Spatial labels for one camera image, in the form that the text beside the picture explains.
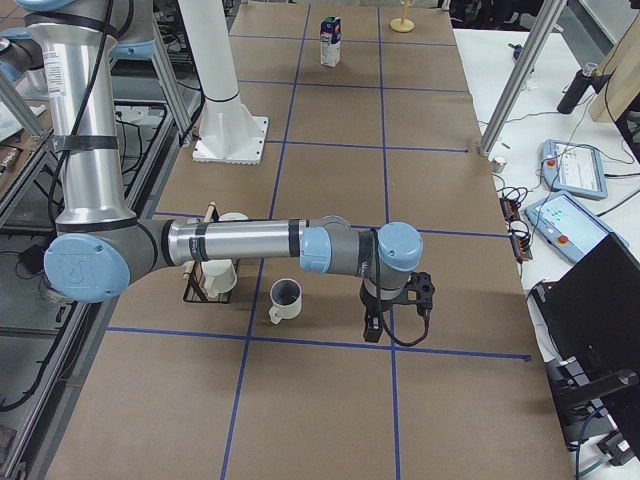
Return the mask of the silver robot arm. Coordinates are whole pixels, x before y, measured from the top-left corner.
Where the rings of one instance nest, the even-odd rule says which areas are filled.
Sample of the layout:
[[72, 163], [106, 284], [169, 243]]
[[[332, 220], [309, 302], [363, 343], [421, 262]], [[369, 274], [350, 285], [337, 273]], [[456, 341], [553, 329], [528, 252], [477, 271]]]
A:
[[101, 303], [147, 274], [188, 261], [293, 257], [303, 270], [358, 277], [363, 337], [390, 329], [384, 315], [413, 305], [423, 320], [434, 286], [418, 270], [419, 232], [404, 222], [354, 230], [344, 219], [184, 224], [141, 220], [125, 202], [111, 81], [111, 56], [132, 48], [150, 57], [155, 41], [149, 1], [25, 1], [25, 25], [39, 45], [57, 157], [53, 185], [63, 211], [44, 255], [45, 274], [62, 295]]

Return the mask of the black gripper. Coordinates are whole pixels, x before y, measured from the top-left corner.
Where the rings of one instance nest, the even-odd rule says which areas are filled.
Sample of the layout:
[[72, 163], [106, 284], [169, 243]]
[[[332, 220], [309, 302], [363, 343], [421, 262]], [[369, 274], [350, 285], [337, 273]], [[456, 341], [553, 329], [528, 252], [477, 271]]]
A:
[[[365, 278], [360, 288], [360, 299], [365, 306], [367, 318], [376, 318], [380, 324], [389, 325], [388, 313], [396, 304], [400, 304], [406, 298], [408, 279], [397, 288], [378, 289], [373, 280]], [[363, 331], [363, 339], [367, 343], [378, 343], [381, 338], [381, 326], [366, 324]]]

